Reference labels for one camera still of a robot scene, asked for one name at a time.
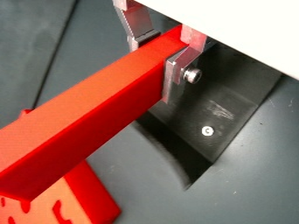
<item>metal clamp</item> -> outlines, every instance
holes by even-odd
[[[132,52],[160,36],[160,32],[153,29],[145,6],[133,0],[113,0],[113,5],[125,28],[128,47]]]
[[[181,41],[188,46],[164,63],[162,101],[165,103],[182,94],[185,81],[193,84],[201,77],[201,70],[192,66],[192,62],[204,50],[205,40],[205,34],[186,25],[181,26]]]

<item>red beam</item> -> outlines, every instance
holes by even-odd
[[[32,200],[161,99],[180,27],[0,130],[0,194]]]

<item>gray floor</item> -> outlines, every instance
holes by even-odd
[[[0,128],[34,104],[73,2],[0,1]]]
[[[152,14],[160,30],[173,25]],[[112,3],[80,1],[38,104],[126,54],[125,38]],[[0,78],[0,85],[16,85],[2,72]],[[18,95],[10,100],[14,113],[25,106],[22,89],[10,88],[0,95],[0,120],[6,121],[12,120],[2,112],[6,96]],[[88,158],[122,209],[116,223],[297,223],[297,94],[297,81],[284,77],[216,164],[186,191],[172,157],[129,125]]]

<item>screw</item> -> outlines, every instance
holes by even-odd
[[[194,84],[201,78],[201,70],[197,67],[189,66],[182,73],[182,79],[190,84]]]
[[[204,126],[202,128],[201,128],[201,134],[205,136],[205,137],[209,137],[209,136],[212,136],[212,134],[213,134],[213,128],[210,127],[210,126]]]

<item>white panel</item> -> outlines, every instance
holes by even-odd
[[[136,0],[299,79],[294,0]]]

